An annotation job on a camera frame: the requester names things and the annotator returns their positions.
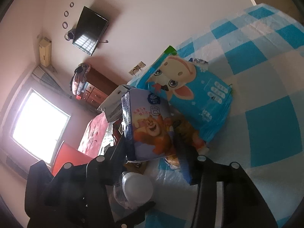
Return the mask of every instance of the red bedspread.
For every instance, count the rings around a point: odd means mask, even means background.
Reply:
[[[104,112],[92,119],[83,135],[78,151],[95,158],[98,156],[101,142],[108,128]]]

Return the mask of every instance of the cartoon bear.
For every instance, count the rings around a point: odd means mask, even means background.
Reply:
[[[148,118],[138,119],[133,126],[134,140],[155,146],[153,152],[157,155],[168,153],[172,148],[171,137],[166,131],[162,115],[157,119],[149,115]]]

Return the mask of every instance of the cartoon cow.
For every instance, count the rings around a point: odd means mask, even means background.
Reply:
[[[174,94],[180,99],[194,99],[193,92],[187,83],[196,77],[196,69],[193,63],[183,60],[178,56],[168,56],[160,65],[159,69],[149,77],[147,82],[155,82],[152,87],[155,92],[164,90],[169,101]]]

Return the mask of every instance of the air conditioner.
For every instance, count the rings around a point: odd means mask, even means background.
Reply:
[[[47,67],[51,64],[52,41],[44,37],[39,43],[40,63]]]

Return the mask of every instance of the diaper package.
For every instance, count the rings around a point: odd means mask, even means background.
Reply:
[[[175,154],[168,101],[148,90],[133,88],[122,97],[122,107],[128,161]]]
[[[168,100],[199,131],[199,137],[209,142],[229,113],[232,89],[207,71],[205,63],[182,59],[169,46],[131,85]]]

